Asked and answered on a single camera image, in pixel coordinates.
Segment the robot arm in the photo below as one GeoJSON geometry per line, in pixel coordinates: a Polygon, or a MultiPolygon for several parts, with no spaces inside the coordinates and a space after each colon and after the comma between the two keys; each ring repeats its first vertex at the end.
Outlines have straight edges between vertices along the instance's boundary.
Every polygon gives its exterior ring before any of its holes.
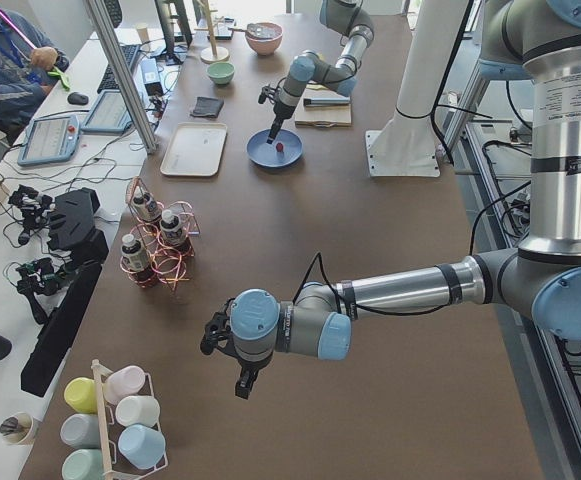
{"type": "Polygon", "coordinates": [[[304,281],[289,301],[250,289],[206,324],[200,349],[237,360],[247,398],[275,352],[341,360],[361,314],[416,316],[472,302],[503,304],[581,341],[581,1],[489,1],[479,58],[488,77],[534,85],[525,236],[452,264],[331,283],[304,281]]]}
{"type": "Polygon", "coordinates": [[[374,24],[363,9],[361,1],[324,0],[319,21],[326,28],[346,40],[336,62],[331,64],[312,50],[294,57],[288,73],[276,86],[261,89],[258,102],[273,103],[274,121],[266,142],[273,143],[283,123],[293,117],[307,85],[316,83],[339,95],[348,96],[356,85],[356,75],[361,68],[364,52],[374,40],[374,24]]]}

